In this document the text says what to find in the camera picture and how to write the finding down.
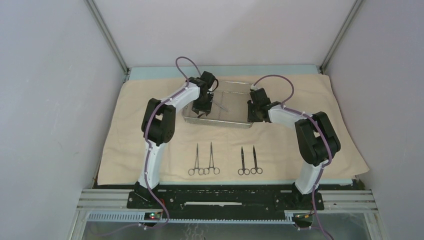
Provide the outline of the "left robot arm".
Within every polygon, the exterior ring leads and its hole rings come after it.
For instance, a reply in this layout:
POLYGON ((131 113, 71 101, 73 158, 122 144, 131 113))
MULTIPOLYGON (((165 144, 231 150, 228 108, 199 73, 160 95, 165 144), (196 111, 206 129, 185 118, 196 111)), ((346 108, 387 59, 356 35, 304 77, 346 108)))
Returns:
POLYGON ((218 79, 204 71, 200 77, 190 77, 184 84, 166 98, 151 98, 143 117, 141 130, 145 140, 145 161, 137 180, 145 188, 138 201, 145 208, 153 208, 158 202, 154 189, 160 182, 160 166, 165 146, 173 138, 176 129, 176 115, 189 103, 197 115, 209 115, 212 110, 213 84, 218 79))

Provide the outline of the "metal surgical scissors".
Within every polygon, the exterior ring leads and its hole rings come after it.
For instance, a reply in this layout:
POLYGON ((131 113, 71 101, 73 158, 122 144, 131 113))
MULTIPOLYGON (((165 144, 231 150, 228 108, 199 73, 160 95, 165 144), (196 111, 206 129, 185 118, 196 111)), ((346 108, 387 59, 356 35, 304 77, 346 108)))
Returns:
POLYGON ((258 166, 257 152, 255 146, 252 147, 252 154, 254 167, 250 169, 250 173, 253 175, 261 175, 263 173, 263 169, 258 166))

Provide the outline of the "metal hemostat clamp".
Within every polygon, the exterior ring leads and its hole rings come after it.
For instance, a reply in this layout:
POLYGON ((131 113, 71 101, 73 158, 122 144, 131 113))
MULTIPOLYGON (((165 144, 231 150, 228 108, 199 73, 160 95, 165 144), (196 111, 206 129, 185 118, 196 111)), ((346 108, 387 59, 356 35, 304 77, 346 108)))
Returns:
POLYGON ((213 143, 210 142, 210 146, 209 146, 209 163, 208 163, 208 167, 205 167, 203 169, 203 174, 204 175, 209 175, 210 173, 213 173, 214 175, 218 175, 220 174, 221 170, 215 166, 215 161, 214 161, 214 152, 213 152, 213 143))
POLYGON ((196 144, 196 151, 195 151, 195 161, 194 166, 188 170, 188 175, 193 176, 196 173, 199 176, 205 175, 205 169, 200 167, 200 161, 199 161, 199 145, 196 144))

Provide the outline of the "metal surgical instrument tray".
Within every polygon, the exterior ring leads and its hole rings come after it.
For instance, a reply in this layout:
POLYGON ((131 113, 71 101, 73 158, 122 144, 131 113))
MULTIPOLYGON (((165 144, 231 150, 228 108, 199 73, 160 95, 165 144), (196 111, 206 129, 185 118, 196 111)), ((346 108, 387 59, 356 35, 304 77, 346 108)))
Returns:
POLYGON ((226 128, 248 129, 248 104, 251 99, 250 83, 221 81, 214 91, 211 112, 208 115, 192 111, 192 103, 182 110, 182 117, 189 124, 226 128))

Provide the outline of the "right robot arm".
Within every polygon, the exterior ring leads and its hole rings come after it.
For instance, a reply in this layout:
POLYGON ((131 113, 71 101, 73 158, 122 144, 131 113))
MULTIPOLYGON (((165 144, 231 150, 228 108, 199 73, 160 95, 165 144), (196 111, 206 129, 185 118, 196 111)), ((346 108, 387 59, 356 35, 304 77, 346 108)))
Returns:
POLYGON ((329 116, 323 111, 308 114, 278 101, 271 102, 263 88, 252 87, 249 95, 249 122, 280 124, 295 130, 303 165, 294 183, 297 191, 291 194, 290 201, 295 208, 304 209, 311 202, 310 193, 318 187, 323 169, 341 150, 340 140, 329 116))

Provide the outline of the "beige cloth wrap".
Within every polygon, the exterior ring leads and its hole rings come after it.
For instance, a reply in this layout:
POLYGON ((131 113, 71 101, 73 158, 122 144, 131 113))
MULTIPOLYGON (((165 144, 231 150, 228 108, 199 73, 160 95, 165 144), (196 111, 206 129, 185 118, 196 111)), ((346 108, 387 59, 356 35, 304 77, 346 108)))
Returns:
MULTIPOLYGON (((314 114, 325 112, 341 143, 340 151, 325 168, 322 179, 350 179, 369 170, 356 148, 342 118, 331 81, 327 75, 289 75, 285 79, 259 76, 228 76, 227 81, 258 83, 272 101, 288 99, 289 108, 314 114)), ((126 82, 120 91, 111 127, 103 148, 97 182, 99 185, 133 184, 145 161, 145 139, 141 130, 147 103, 171 95, 184 79, 136 79, 126 82)), ((256 122, 250 128, 198 125, 176 116, 175 133, 164 149, 160 168, 162 184, 277 184, 299 177, 303 164, 296 132, 284 125, 256 122), (214 165, 220 174, 193 176, 198 144, 199 166, 207 168, 213 145, 214 165), (262 174, 238 175, 241 147, 245 167, 254 167, 253 146, 262 174)))

